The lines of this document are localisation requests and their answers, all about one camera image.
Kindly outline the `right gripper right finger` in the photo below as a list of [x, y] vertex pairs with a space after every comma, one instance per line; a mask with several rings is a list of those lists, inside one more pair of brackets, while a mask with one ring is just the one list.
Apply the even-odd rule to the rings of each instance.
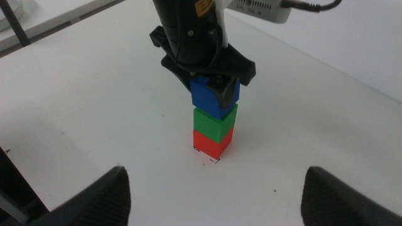
[[319, 166], [307, 170], [301, 200], [305, 225], [401, 225], [401, 216]]

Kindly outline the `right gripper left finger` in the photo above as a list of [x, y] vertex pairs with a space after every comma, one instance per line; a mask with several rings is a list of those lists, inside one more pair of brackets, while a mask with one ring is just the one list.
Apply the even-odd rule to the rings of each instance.
[[130, 211], [128, 172], [123, 166], [115, 166], [86, 189], [30, 225], [127, 226]]

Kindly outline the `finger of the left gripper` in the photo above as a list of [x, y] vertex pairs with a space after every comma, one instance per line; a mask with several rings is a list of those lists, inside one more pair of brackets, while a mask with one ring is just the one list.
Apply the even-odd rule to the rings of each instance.
[[209, 89], [215, 95], [221, 108], [226, 109], [234, 101], [238, 78], [224, 77], [209, 81]]
[[175, 71], [173, 74], [176, 76], [177, 79], [184, 85], [184, 87], [188, 90], [191, 91], [190, 88], [190, 81], [192, 79], [192, 76], [188, 72], [179, 72]]

